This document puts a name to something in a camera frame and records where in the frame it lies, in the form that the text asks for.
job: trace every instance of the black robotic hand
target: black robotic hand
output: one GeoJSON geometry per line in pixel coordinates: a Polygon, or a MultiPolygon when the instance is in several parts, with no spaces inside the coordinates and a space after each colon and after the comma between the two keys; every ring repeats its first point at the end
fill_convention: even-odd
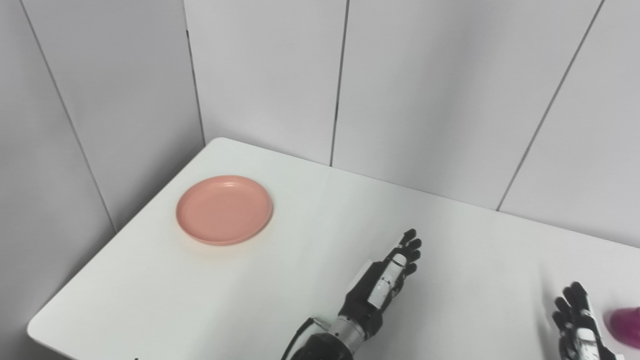
{"type": "Polygon", "coordinates": [[[623,360],[602,343],[587,292],[579,282],[564,288],[556,298],[558,311],[552,317],[560,330],[559,350],[563,360],[623,360]]]}
{"type": "Polygon", "coordinates": [[[422,240],[415,236],[415,229],[405,232],[400,244],[383,261],[371,264],[347,293],[338,315],[361,326],[366,339],[378,332],[382,326],[382,313],[402,290],[406,277],[417,269],[415,261],[420,258],[418,249],[422,240]]]}
{"type": "MultiPolygon", "coordinates": [[[[326,332],[313,334],[292,356],[292,360],[353,360],[358,347],[382,326],[382,313],[400,292],[407,276],[417,269],[422,245],[411,229],[383,261],[372,263],[347,293],[336,321],[326,332]]],[[[314,321],[309,318],[296,332],[282,359],[286,359],[295,339],[314,321]]]]}

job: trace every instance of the fingertip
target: fingertip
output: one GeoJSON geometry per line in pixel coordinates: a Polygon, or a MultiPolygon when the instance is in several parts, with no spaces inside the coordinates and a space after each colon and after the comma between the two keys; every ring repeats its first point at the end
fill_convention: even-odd
{"type": "Polygon", "coordinates": [[[420,259],[421,256],[422,253],[420,253],[420,250],[411,251],[409,253],[409,256],[407,257],[407,262],[413,263],[414,261],[420,259]]]}
{"type": "Polygon", "coordinates": [[[574,281],[571,284],[571,290],[577,295],[586,295],[587,293],[582,284],[577,281],[574,281]]]}
{"type": "Polygon", "coordinates": [[[409,249],[409,251],[414,251],[419,249],[421,246],[422,246],[422,240],[417,238],[417,239],[413,239],[412,241],[409,241],[409,244],[407,244],[406,248],[409,249]]]}
{"type": "Polygon", "coordinates": [[[400,240],[400,245],[404,245],[408,243],[411,239],[413,239],[416,235],[415,229],[409,229],[404,232],[402,240],[400,240]]]}
{"type": "Polygon", "coordinates": [[[406,266],[406,274],[407,274],[407,276],[413,274],[416,270],[418,270],[418,265],[416,265],[414,263],[410,263],[409,265],[406,266]]]}
{"type": "Polygon", "coordinates": [[[559,330],[564,330],[564,324],[566,322],[564,320],[564,316],[560,313],[560,311],[554,311],[554,313],[551,314],[551,318],[554,320],[559,330]]]}

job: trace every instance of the robotic hand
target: robotic hand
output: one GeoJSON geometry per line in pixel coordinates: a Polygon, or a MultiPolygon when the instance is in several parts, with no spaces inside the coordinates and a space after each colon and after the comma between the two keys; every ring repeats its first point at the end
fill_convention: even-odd
{"type": "Polygon", "coordinates": [[[347,293],[338,319],[328,331],[311,335],[291,360],[353,360],[358,347],[380,330],[382,314],[402,289],[406,277],[416,271],[414,262],[420,258],[422,240],[415,236],[415,230],[410,229],[383,261],[372,263],[347,293]]]}
{"type": "Polygon", "coordinates": [[[562,360],[624,360],[602,343],[600,330],[589,305],[587,292],[579,282],[564,288],[556,298],[558,311],[552,317],[560,330],[562,360]]]}

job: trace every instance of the panel seam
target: panel seam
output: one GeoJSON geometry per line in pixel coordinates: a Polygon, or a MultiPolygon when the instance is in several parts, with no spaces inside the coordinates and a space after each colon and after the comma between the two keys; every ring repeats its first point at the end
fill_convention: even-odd
{"type": "Polygon", "coordinates": [[[564,81],[567,77],[567,75],[569,74],[569,71],[571,70],[571,67],[573,66],[573,63],[575,61],[575,59],[578,57],[578,53],[580,52],[580,49],[582,49],[582,45],[584,44],[584,41],[587,39],[587,35],[589,35],[589,32],[591,31],[591,27],[593,26],[593,23],[595,22],[596,18],[598,17],[598,14],[600,13],[600,9],[602,8],[602,5],[604,4],[605,0],[601,0],[600,4],[598,5],[598,8],[596,9],[596,12],[593,14],[593,17],[591,18],[591,21],[589,22],[589,26],[587,26],[587,30],[584,32],[582,39],[580,40],[580,43],[578,44],[578,48],[576,48],[575,52],[573,53],[573,56],[571,57],[571,60],[569,61],[569,65],[567,65],[564,74],[562,75],[562,78],[560,79],[560,82],[558,83],[558,86],[556,87],[556,90],[554,91],[554,94],[551,97],[551,100],[549,101],[549,104],[547,105],[547,108],[545,109],[545,112],[542,114],[542,118],[540,119],[540,121],[538,122],[538,126],[536,127],[536,130],[533,132],[533,135],[531,136],[531,139],[529,140],[529,144],[527,145],[527,148],[525,149],[524,153],[522,154],[522,157],[520,158],[520,162],[518,163],[518,166],[516,167],[515,172],[513,173],[513,175],[511,176],[511,180],[509,181],[509,184],[507,185],[507,188],[504,191],[504,194],[502,194],[502,198],[500,199],[500,202],[498,203],[498,207],[495,209],[496,211],[500,211],[500,209],[502,208],[502,205],[504,204],[504,200],[507,198],[507,194],[509,193],[511,186],[513,185],[513,182],[515,181],[516,177],[518,176],[518,173],[520,172],[520,169],[522,168],[522,164],[524,164],[524,161],[527,159],[527,156],[529,155],[529,151],[531,150],[531,147],[533,145],[533,143],[536,141],[536,138],[538,137],[538,133],[540,132],[540,129],[542,128],[542,125],[544,124],[545,120],[547,119],[547,115],[549,114],[549,110],[551,109],[551,106],[553,106],[554,102],[556,101],[556,97],[558,95],[558,93],[560,92],[560,89],[562,88],[562,85],[564,84],[564,81]]]}
{"type": "Polygon", "coordinates": [[[347,40],[347,23],[349,22],[349,4],[351,0],[347,0],[344,11],[344,27],[342,30],[342,47],[340,49],[340,67],[338,69],[338,89],[335,96],[335,113],[333,114],[333,131],[331,135],[331,154],[329,157],[329,166],[333,166],[333,152],[335,150],[335,131],[338,126],[338,109],[340,107],[340,86],[342,85],[342,64],[344,63],[344,44],[347,40]]]}
{"type": "Polygon", "coordinates": [[[74,138],[76,139],[76,143],[80,149],[80,153],[82,154],[83,160],[84,160],[84,164],[87,167],[87,170],[89,170],[89,175],[91,177],[91,180],[93,181],[93,185],[96,189],[96,191],[98,191],[98,197],[100,198],[100,202],[102,203],[102,207],[104,208],[104,212],[107,214],[107,218],[109,219],[109,223],[111,224],[111,227],[113,228],[113,232],[117,233],[118,230],[115,226],[115,224],[113,223],[113,219],[111,218],[111,214],[109,213],[109,208],[107,208],[107,203],[104,200],[104,196],[102,195],[102,192],[100,191],[100,186],[98,185],[98,181],[95,178],[95,175],[93,173],[93,170],[91,168],[91,165],[89,164],[89,159],[86,156],[86,153],[84,151],[84,147],[82,146],[82,142],[80,141],[80,137],[78,136],[78,133],[76,131],[76,127],[74,125],[74,123],[71,121],[71,116],[69,115],[69,111],[67,109],[67,105],[65,104],[64,99],[62,98],[62,94],[60,92],[60,88],[58,87],[58,83],[56,82],[55,77],[53,76],[53,71],[51,70],[51,66],[49,65],[49,62],[47,61],[47,58],[44,54],[44,50],[42,49],[42,45],[40,44],[40,39],[38,38],[38,35],[36,34],[35,28],[33,27],[33,23],[31,21],[31,18],[29,17],[29,13],[27,12],[27,8],[26,6],[24,6],[24,1],[20,0],[20,5],[22,6],[22,11],[24,12],[24,16],[27,18],[27,23],[29,24],[29,28],[31,29],[31,33],[33,34],[33,38],[36,40],[36,45],[38,46],[38,50],[40,51],[40,56],[42,56],[42,59],[45,63],[45,66],[47,67],[47,72],[49,73],[49,77],[51,78],[51,81],[53,82],[53,87],[56,91],[56,94],[58,95],[58,99],[60,100],[60,103],[62,105],[63,111],[65,112],[65,116],[67,117],[67,121],[69,123],[69,126],[71,127],[71,132],[74,135],[74,138]]]}

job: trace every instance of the purple object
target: purple object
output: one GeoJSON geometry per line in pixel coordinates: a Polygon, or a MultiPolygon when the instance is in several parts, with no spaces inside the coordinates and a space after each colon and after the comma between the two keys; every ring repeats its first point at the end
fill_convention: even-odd
{"type": "Polygon", "coordinates": [[[621,343],[640,348],[640,307],[615,310],[609,317],[609,330],[621,343]]]}

